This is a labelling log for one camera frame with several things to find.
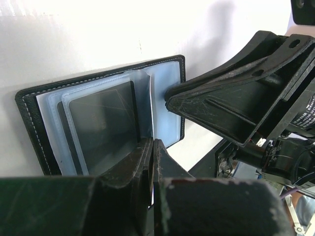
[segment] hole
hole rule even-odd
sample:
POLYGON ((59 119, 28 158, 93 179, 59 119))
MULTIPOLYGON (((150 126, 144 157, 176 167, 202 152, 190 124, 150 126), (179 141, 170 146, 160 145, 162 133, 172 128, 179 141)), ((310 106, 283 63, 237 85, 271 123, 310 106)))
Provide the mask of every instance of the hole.
POLYGON ((258 71, 255 71, 254 73, 252 73, 252 76, 261 76, 262 73, 264 73, 264 70, 258 70, 258 71))
POLYGON ((296 6, 302 8, 304 6, 304 0, 296 0, 296 6))
POLYGON ((299 39, 294 40, 290 43, 289 48, 295 48, 297 45, 299 45, 301 41, 299 39))

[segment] person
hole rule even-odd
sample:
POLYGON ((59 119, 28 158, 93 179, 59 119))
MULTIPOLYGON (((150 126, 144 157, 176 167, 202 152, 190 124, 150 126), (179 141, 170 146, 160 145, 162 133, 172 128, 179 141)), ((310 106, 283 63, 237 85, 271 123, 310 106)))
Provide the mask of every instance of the person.
MULTIPOLYGON (((292 195, 292 204, 295 208, 297 217, 300 221, 301 226, 303 226, 304 230, 306 230, 309 222, 311 221, 311 217, 313 216, 315 212, 315 199, 302 195, 298 192, 292 193, 291 195, 292 195)), ((289 220, 294 231, 293 220, 286 204, 285 204, 285 210, 289 216, 289 220)))

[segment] black leather edge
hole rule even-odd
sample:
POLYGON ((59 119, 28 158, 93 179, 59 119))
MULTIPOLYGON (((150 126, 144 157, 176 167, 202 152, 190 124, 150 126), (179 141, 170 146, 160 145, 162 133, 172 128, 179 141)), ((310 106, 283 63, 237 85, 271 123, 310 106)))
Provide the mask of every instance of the black leather edge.
MULTIPOLYGON (((120 74, 127 70, 135 70, 145 68, 155 64, 160 64, 168 61, 178 61, 180 63, 181 83, 186 81, 185 75, 185 57, 182 55, 172 56, 168 58, 156 59, 142 62, 139 64, 120 67, 113 70, 99 72, 95 74, 85 75, 73 79, 57 81, 50 84, 40 85, 32 88, 23 89, 17 92, 15 101, 21 113, 26 130, 31 139, 35 153, 45 175, 61 175, 58 164, 55 160, 53 151, 50 147, 49 139, 45 130, 36 96, 51 92, 65 87, 83 84, 92 80, 102 79, 114 74, 120 74)), ((185 119, 181 118, 181 137, 185 135, 185 119)))

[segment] label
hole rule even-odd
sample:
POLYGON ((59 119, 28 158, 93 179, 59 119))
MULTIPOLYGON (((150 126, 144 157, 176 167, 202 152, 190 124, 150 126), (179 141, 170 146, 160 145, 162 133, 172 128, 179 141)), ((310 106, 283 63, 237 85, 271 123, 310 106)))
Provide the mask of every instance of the label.
POLYGON ((295 120, 291 122, 295 126, 299 126, 303 129, 307 128, 315 122, 315 94, 311 97, 304 112, 295 117, 295 120))

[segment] wallet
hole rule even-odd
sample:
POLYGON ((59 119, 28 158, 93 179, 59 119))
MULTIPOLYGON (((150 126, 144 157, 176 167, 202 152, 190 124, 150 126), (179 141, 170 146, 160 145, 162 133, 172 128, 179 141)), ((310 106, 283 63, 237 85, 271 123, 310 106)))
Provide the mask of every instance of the wallet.
POLYGON ((185 80, 178 55, 27 88, 15 100, 45 175, 100 175, 141 138, 166 147, 184 138, 185 120, 164 95, 185 80))

